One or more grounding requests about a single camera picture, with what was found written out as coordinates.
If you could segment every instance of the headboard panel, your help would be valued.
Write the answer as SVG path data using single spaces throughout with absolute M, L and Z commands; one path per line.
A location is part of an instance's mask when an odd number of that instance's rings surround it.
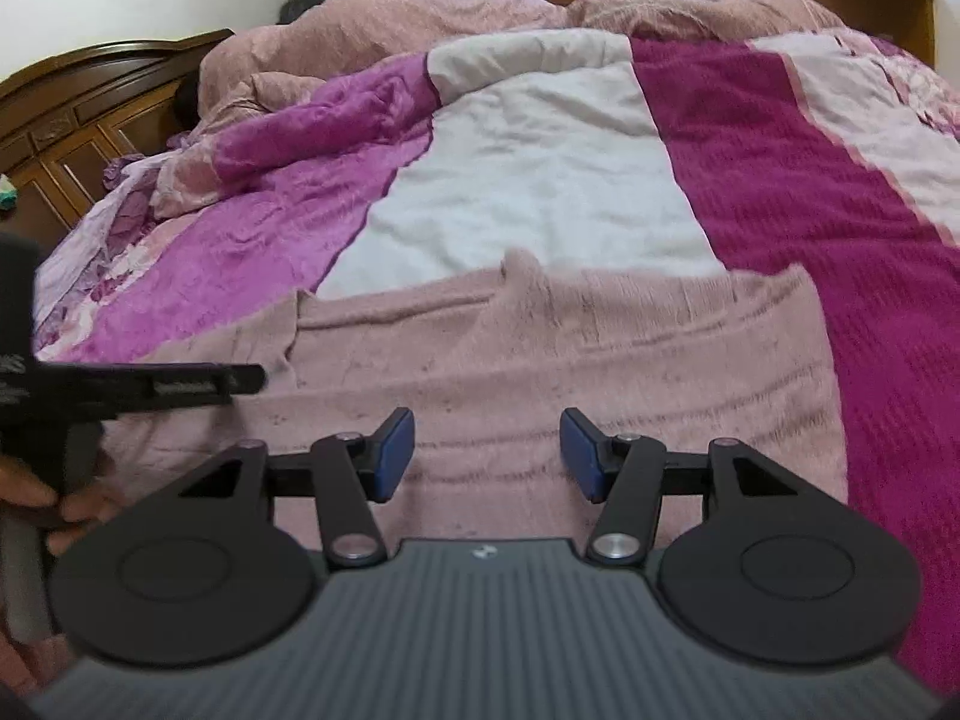
M 52 251 L 106 194 L 110 158 L 158 153 L 182 129 L 172 110 L 179 81 L 230 35 L 90 47 L 0 82 L 0 172 L 20 191 L 0 230 Z

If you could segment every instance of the white stripe on blanket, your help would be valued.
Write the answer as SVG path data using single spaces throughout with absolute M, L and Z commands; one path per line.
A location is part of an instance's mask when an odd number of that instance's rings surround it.
M 798 32 L 752 45 L 792 61 L 819 129 L 892 177 L 917 211 L 960 237 L 960 143 L 901 103 L 880 65 L 851 57 L 830 35 Z
M 429 151 L 373 205 L 318 296 L 489 268 L 512 247 L 549 269 L 723 271 L 674 180 L 629 41 L 590 30 L 519 37 L 431 53 L 431 77 L 453 102 L 435 114 Z

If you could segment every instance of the dark hair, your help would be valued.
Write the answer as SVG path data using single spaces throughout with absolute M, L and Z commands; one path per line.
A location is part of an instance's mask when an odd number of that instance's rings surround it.
M 184 129 L 200 123 L 200 68 L 186 74 L 174 94 L 174 116 Z

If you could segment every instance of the purple stripe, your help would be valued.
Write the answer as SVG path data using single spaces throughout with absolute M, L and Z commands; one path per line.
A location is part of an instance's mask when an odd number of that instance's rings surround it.
M 410 56 L 224 132 L 215 165 L 234 189 L 100 309 L 66 359 L 129 362 L 317 288 L 397 171 L 427 151 L 439 106 L 425 57 Z
M 635 72 L 717 257 L 802 263 L 827 318 L 851 505 L 923 568 L 901 659 L 960 686 L 960 252 L 808 122 L 789 66 L 744 46 L 635 40 Z

